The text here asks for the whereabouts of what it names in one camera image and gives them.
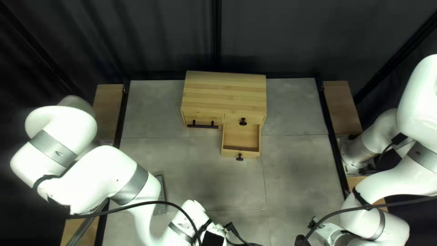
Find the black cable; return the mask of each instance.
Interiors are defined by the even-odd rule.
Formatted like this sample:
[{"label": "black cable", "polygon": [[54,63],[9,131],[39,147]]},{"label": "black cable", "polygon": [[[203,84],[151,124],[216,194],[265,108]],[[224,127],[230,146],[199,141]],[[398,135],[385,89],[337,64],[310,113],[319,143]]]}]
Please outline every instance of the black cable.
[{"label": "black cable", "polygon": [[391,142],[389,145],[387,145],[387,147],[385,147],[385,149],[382,151],[381,155],[379,156],[378,162],[382,159],[382,157],[384,156],[384,154],[387,152],[387,150],[394,145],[395,143]]},{"label": "black cable", "polygon": [[[424,202],[424,201],[430,201],[430,200],[434,200],[437,199],[437,196],[431,196],[431,197],[422,197],[419,199],[414,199],[414,200],[409,200],[409,201],[401,201],[401,202],[394,202],[394,203],[387,203],[387,204],[378,204],[378,205],[371,205],[371,208],[380,208],[380,207],[394,207],[394,206],[401,206],[401,205],[408,205],[408,204],[414,204],[414,203],[419,203],[419,202]],[[347,209],[342,209],[342,210],[338,210],[335,212],[332,212],[328,215],[326,215],[325,217],[323,217],[322,219],[320,219],[313,227],[312,229],[306,234],[305,238],[303,239],[302,243],[300,244],[300,246],[304,246],[304,244],[308,241],[308,238],[311,236],[311,234],[327,219],[329,219],[330,217],[337,215],[337,214],[341,214],[341,213],[346,213],[346,212],[352,212],[352,211],[358,211],[358,210],[362,210],[365,209],[365,207],[352,207],[352,208],[347,208]]]},{"label": "black cable", "polygon": [[228,231],[231,231],[232,233],[234,233],[234,235],[240,239],[241,242],[243,242],[243,244],[235,244],[231,241],[229,241],[228,239],[226,239],[226,241],[230,244],[230,245],[237,245],[237,246],[261,246],[260,244],[254,243],[254,242],[246,242],[238,233],[237,229],[235,228],[234,224],[232,222],[229,222],[228,224],[226,224],[224,226],[224,228]]},{"label": "black cable", "polygon": [[241,236],[240,236],[240,234],[237,234],[236,235],[237,236],[237,238],[238,239],[240,239],[240,241],[241,242],[243,242],[244,243],[244,245],[247,245],[247,246],[252,246],[252,244],[251,243],[248,243],[248,242],[246,242]]},{"label": "black cable", "polygon": [[226,239],[226,241],[228,242],[228,244],[230,244],[232,246],[246,246],[246,244],[244,244],[244,243],[237,244],[237,243],[233,243],[233,242],[229,241],[228,239]]},{"label": "black cable", "polygon": [[101,215],[106,215],[106,214],[112,214],[115,212],[119,212],[119,211],[123,211],[126,209],[130,209],[133,207],[138,207],[138,206],[142,206],[142,205],[151,205],[151,204],[166,204],[166,205],[170,205],[172,207],[177,208],[179,211],[181,211],[188,219],[188,221],[191,223],[191,226],[193,226],[194,229],[194,236],[197,236],[197,241],[199,242],[199,246],[202,246],[202,241],[200,239],[200,235],[197,231],[196,225],[194,224],[193,220],[191,219],[191,217],[178,205],[171,203],[171,202],[167,202],[167,201],[149,201],[149,202],[140,202],[140,203],[136,203],[136,204],[132,204],[132,205],[128,205],[125,207],[118,207],[118,208],[114,208],[108,211],[103,211],[103,212],[98,212],[98,213],[92,213],[92,214],[78,214],[78,215],[70,215],[68,217],[68,219],[82,219],[82,218],[90,218],[90,217],[96,217],[96,216],[101,216]]}]

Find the metal plate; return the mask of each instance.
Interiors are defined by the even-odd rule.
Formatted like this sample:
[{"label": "metal plate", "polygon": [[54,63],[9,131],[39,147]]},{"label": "metal plate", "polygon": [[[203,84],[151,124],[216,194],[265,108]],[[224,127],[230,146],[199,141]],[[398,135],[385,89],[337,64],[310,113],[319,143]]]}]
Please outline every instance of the metal plate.
[{"label": "metal plate", "polygon": [[[161,193],[160,196],[158,198],[159,201],[165,201],[165,193],[164,193],[164,179],[162,175],[157,175],[155,176],[160,184],[161,184]],[[157,215],[162,215],[162,214],[166,214],[167,213],[167,205],[165,204],[157,204],[155,206],[155,210],[153,211],[153,215],[157,216]]]}]

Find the open drawer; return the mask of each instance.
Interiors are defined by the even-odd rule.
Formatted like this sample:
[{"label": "open drawer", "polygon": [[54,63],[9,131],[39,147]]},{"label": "open drawer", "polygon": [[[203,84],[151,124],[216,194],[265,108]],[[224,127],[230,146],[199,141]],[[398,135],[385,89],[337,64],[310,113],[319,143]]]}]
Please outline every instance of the open drawer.
[{"label": "open drawer", "polygon": [[223,124],[222,156],[258,158],[260,156],[260,149],[260,125],[240,126],[235,123]]}]

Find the wooden board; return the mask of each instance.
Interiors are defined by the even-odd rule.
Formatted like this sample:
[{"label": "wooden board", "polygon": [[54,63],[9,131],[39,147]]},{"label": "wooden board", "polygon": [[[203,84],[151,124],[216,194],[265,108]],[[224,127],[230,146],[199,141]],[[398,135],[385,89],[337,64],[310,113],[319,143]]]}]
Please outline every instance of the wooden board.
[{"label": "wooden board", "polygon": [[97,138],[114,139],[121,97],[123,96],[122,91],[122,84],[100,84],[97,86],[93,104],[97,121]]},{"label": "wooden board", "polygon": [[[102,140],[113,140],[117,129],[118,114],[121,107],[122,84],[100,84],[97,86],[93,109],[96,113],[97,137]],[[65,246],[84,219],[73,219],[65,222],[61,246]],[[99,218],[94,219],[78,246],[94,246]]]},{"label": "wooden board", "polygon": [[[349,185],[349,190],[352,192],[352,188],[357,186],[365,178],[367,178],[367,176],[348,177],[347,184]],[[373,205],[377,205],[377,204],[385,204],[385,199],[382,198],[382,199],[379,199],[378,201],[376,201],[375,203],[373,203]],[[384,211],[388,211],[386,207],[382,207],[381,209]]]},{"label": "wooden board", "polygon": [[[67,245],[68,241],[73,237],[76,230],[82,224],[85,219],[73,219],[67,220],[64,227],[64,233],[62,235],[61,246]],[[85,234],[80,239],[77,246],[94,246],[96,240],[97,227],[99,224],[99,217],[96,217],[91,225],[88,227]]]},{"label": "wooden board", "polygon": [[335,134],[363,132],[347,81],[325,81],[323,86]]},{"label": "wooden board", "polygon": [[181,109],[266,115],[266,76],[187,71]]}]

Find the silver metal band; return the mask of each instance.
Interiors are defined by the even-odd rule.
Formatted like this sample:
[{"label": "silver metal band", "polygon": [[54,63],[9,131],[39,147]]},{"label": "silver metal band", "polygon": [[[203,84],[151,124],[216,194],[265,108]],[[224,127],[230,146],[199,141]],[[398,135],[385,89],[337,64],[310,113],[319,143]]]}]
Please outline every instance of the silver metal band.
[{"label": "silver metal band", "polygon": [[44,130],[38,132],[30,141],[35,148],[50,157],[53,161],[68,168],[77,155]]},{"label": "silver metal band", "polygon": [[192,243],[191,237],[187,235],[185,232],[183,232],[181,229],[179,229],[175,224],[173,224],[173,222],[170,222],[170,224],[168,224],[168,227],[170,227],[170,229],[172,229],[176,234],[178,234],[185,241]]},{"label": "silver metal band", "polygon": [[421,145],[419,142],[413,145],[413,147],[408,151],[407,156],[421,164],[426,169],[437,173],[437,154]]},{"label": "silver metal band", "polygon": [[110,199],[116,202],[118,205],[125,205],[132,201],[138,193],[142,190],[144,185],[149,179],[149,172],[142,166],[137,164],[136,170],[132,178],[126,183],[126,185]]},{"label": "silver metal band", "polygon": [[381,209],[378,209],[378,212],[379,212],[379,226],[378,229],[376,229],[375,234],[373,234],[373,236],[367,239],[369,241],[375,241],[376,239],[378,239],[381,236],[382,231],[384,230],[385,227],[384,212]]}]

